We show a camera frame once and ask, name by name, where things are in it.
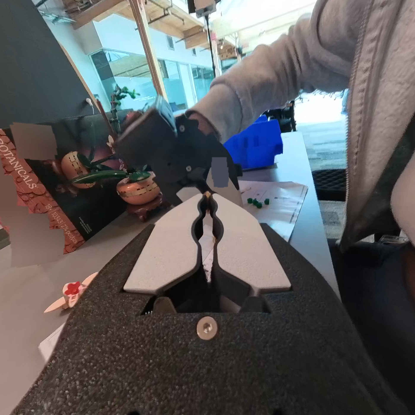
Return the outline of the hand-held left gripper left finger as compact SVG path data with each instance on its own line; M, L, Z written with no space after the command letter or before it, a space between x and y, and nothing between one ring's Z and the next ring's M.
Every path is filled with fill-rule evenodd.
M124 291L159 295L199 269L205 205L205 195L196 194L155 223Z

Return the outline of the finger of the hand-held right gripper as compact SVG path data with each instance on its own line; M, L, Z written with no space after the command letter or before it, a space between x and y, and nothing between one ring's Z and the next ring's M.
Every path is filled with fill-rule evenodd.
M228 174L225 174L222 179L219 179L219 184L224 184L225 179L227 179L227 184L224 187L219 187L215 185L214 176L212 175L212 169L209 170L207 178L210 193L217 193L223 198L227 199L228 201L234 203L235 205L243 207L240 190L236 189L234 183L231 181Z
M197 188L182 188L176 192L177 198L180 200L177 204L186 203L188 200L199 201L199 190Z

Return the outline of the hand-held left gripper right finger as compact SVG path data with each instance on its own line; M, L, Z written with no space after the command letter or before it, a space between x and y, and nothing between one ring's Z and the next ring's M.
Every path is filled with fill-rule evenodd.
M224 297L259 297L291 289L265 232L242 207L215 193L210 197L215 236L211 280Z

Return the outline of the person's right forearm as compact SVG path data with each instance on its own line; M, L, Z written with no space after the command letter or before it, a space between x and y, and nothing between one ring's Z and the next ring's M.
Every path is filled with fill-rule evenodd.
M301 90L337 92L350 78L350 65L338 56L318 54L304 40L283 36L258 46L224 75L186 115L198 113L221 142L250 126L263 112L282 107Z

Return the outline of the person's right hand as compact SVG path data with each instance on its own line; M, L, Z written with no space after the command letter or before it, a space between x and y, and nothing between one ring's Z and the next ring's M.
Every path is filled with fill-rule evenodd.
M190 117L193 120L198 122L198 129L206 136L210 134L215 134L215 128L211 125L211 123L203 116L198 113L194 113Z

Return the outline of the blue plastic bin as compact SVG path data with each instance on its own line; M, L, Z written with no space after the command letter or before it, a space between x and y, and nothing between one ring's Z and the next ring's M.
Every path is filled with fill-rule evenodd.
M224 147L233 162L243 170L274 165L275 156L283 153L283 141L278 120L261 115L242 132L232 136Z

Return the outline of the toy brick orchid plant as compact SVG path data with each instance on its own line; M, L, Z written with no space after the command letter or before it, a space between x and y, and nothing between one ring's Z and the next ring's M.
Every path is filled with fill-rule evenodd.
M91 148L89 157L81 153L74 155L73 166L75 173L70 182L75 187L91 187L103 180L118 179L116 185L117 194L127 203L127 212L135 214L143 222L147 221L151 211L158 208L168 208L170 203L165 200L159 186L154 181L154 173L151 168L144 165L140 169L131 169L127 167L126 162L120 160L120 169L115 170L106 165L105 161L116 159L114 150L114 138L118 133L112 128L112 124L118 122L117 107L121 100L130 96L135 98L138 95L135 91L130 91L127 87L120 88L116 86L111 97L112 121L108 122L111 133L108 136L107 145L110 147L112 154L105 158L93 161L95 148Z

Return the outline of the dark toy set box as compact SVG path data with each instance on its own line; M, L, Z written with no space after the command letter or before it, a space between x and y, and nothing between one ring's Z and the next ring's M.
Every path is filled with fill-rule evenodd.
M53 148L34 150L48 157L20 156L17 144L24 132L34 132L33 144L41 144L43 135L55 139ZM64 254L74 252L129 207L118 194L123 177L72 182L82 174L127 172L114 158L112 145L109 121L101 114L1 129L1 163L4 174L13 179L17 206L29 215L46 215L50 229L63 231Z

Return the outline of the pink toy brick flower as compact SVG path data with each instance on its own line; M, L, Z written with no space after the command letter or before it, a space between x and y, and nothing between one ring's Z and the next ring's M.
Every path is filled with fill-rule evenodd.
M91 274L82 282L76 281L65 284L62 290L63 296L45 309L44 314L55 310L73 308L97 275L98 272Z

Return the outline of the black tripod pole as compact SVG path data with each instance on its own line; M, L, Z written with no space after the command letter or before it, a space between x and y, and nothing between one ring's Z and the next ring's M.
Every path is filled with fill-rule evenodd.
M221 2L220 0L187 0L186 4L188 7L188 12L190 14L195 13L196 17L203 18L205 21L205 26L208 33L208 41L209 41L209 47L210 47L210 55L212 60L212 70L213 75L216 77L218 75L217 73L217 67L215 64L215 58L214 58L214 50L212 45L212 37L211 37L211 31L210 31L210 23L209 23L209 16L216 12L216 5L217 3Z

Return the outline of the person's dark trousers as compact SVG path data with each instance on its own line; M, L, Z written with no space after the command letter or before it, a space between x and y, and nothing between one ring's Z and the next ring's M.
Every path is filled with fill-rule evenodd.
M368 354L410 414L415 413L414 246L328 240L341 300Z

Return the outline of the black panel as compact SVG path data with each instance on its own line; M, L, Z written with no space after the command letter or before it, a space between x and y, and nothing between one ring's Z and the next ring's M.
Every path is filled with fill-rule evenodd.
M98 112L32 1L1 1L0 23L1 128Z

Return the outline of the white paper sheet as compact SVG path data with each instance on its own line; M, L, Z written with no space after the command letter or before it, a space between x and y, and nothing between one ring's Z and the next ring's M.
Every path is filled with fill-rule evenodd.
M45 364L50 360L64 326L65 322L54 330L46 339L40 342L38 350Z

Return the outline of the person's grey hoodie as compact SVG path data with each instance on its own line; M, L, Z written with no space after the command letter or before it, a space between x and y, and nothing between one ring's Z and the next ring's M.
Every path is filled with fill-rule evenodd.
M297 89L349 87L347 252L394 224L414 245L414 1L317 1Z

